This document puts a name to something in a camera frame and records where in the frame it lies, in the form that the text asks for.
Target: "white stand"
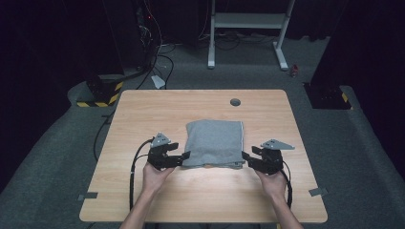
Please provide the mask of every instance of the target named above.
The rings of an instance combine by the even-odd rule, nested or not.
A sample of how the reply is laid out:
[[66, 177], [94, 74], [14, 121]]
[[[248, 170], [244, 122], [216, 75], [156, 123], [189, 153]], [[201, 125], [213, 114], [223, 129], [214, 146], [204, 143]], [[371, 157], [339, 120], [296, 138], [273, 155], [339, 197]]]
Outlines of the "white stand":
[[280, 35], [273, 47], [283, 71], [288, 70], [281, 46], [283, 44], [289, 18], [295, 0], [290, 0], [286, 13], [216, 13], [215, 0], [212, 0], [211, 31], [208, 50], [208, 69], [215, 68], [215, 28], [252, 28], [252, 29], [278, 29]]

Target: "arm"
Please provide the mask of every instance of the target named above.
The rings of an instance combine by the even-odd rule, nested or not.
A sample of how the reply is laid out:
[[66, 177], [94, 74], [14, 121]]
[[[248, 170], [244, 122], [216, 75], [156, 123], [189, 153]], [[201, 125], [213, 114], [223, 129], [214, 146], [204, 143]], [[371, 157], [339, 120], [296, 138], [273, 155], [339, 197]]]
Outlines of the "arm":
[[120, 229], [140, 229], [148, 214], [153, 198], [158, 193], [166, 178], [175, 170], [175, 168], [159, 171], [151, 164], [146, 162], [143, 168], [143, 184], [142, 191], [132, 208], [131, 212], [126, 217], [125, 221], [119, 227]]
[[270, 199], [282, 228], [303, 228], [287, 206], [285, 198], [287, 182], [283, 175], [280, 172], [271, 176], [256, 170], [255, 172], [262, 181], [263, 190]]

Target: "forearm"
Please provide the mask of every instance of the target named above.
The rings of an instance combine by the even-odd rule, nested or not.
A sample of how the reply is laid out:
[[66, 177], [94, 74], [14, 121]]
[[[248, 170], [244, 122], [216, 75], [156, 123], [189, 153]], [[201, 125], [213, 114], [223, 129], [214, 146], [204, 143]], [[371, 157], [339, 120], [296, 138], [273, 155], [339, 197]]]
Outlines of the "forearm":
[[152, 200], [155, 194], [153, 193], [140, 193], [134, 207], [132, 208], [130, 214], [126, 217], [125, 221], [119, 227], [120, 229], [141, 229], [146, 216], [151, 206]]
[[284, 199], [272, 199], [271, 203], [273, 204], [274, 211], [276, 212], [277, 219], [282, 228], [304, 228], [298, 219], [292, 214]]

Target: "table hole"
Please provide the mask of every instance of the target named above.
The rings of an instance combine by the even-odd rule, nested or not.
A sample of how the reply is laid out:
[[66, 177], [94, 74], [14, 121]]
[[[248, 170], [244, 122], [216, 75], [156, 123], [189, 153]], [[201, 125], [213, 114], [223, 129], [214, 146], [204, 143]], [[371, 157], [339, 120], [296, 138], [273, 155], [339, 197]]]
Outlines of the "table hole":
[[230, 100], [230, 105], [238, 107], [239, 105], [241, 105], [241, 100], [239, 100], [238, 98], [232, 98]]

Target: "folded towel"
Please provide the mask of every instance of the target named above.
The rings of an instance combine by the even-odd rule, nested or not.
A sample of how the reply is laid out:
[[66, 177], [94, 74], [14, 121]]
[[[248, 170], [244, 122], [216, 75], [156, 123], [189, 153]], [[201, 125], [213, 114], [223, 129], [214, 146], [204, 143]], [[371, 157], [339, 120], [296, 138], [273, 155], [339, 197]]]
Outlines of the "folded towel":
[[187, 123], [186, 129], [185, 151], [191, 154], [182, 163], [183, 167], [242, 168], [245, 161], [242, 158], [244, 126], [241, 121], [198, 120]]

